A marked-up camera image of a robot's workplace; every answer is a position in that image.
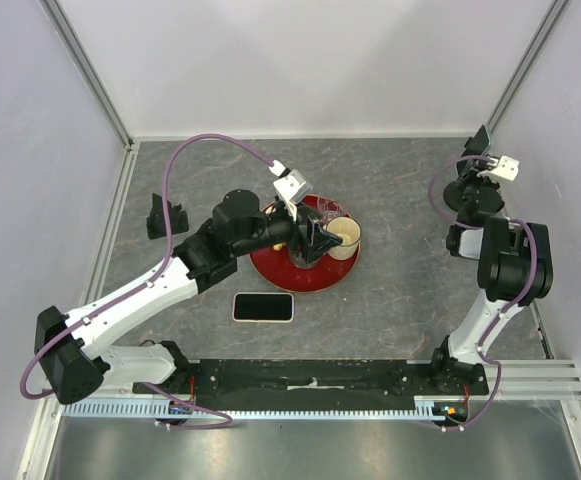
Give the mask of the black phone clear case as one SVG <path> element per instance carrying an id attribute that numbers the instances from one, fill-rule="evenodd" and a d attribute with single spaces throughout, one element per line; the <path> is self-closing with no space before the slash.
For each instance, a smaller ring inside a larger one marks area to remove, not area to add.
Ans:
<path id="1" fill-rule="evenodd" d="M 466 144 L 470 155 L 486 155 L 492 146 L 492 135 L 486 125 L 482 125 Z"/>

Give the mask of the black phone stand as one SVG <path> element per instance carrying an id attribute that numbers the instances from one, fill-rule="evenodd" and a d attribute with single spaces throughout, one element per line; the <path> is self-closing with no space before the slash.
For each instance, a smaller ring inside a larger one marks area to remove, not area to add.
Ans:
<path id="1" fill-rule="evenodd" d="M 466 144 L 469 142 L 470 138 L 464 144 L 464 151 L 462 152 L 461 157 L 471 156 L 469 151 L 466 150 Z M 458 212 L 461 208 L 463 203 L 463 192 L 466 185 L 469 183 L 469 165 L 470 160 L 460 161 L 456 166 L 457 178 L 448 183 L 443 190 L 443 200 L 445 204 L 455 212 Z"/>

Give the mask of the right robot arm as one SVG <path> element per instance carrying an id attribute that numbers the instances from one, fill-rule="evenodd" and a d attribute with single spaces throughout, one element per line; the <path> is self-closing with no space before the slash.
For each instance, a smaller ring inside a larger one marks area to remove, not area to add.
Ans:
<path id="1" fill-rule="evenodd" d="M 475 260 L 475 302 L 460 326 L 422 366 L 437 392 L 447 394 L 463 384 L 481 384 L 484 367 L 500 363 L 488 356 L 504 327 L 537 299 L 545 298 L 554 280 L 548 227 L 512 221 L 500 215 L 505 206 L 497 174 L 465 173 L 446 185 L 443 201 L 456 213 L 446 237 L 454 257 Z"/>

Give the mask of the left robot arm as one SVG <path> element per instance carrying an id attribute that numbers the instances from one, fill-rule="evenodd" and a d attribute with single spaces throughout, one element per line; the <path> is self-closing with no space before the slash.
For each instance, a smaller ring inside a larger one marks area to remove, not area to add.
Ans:
<path id="1" fill-rule="evenodd" d="M 39 314 L 35 353 L 52 393 L 69 405 L 102 386 L 151 383 L 181 392 L 190 371 L 174 343 L 118 347 L 116 341 L 234 274 L 241 256 L 283 244 L 314 263 L 342 242 L 309 206 L 277 201 L 264 212 L 253 192 L 229 192 L 211 218 L 150 271 L 88 305 L 67 313 L 52 306 Z"/>

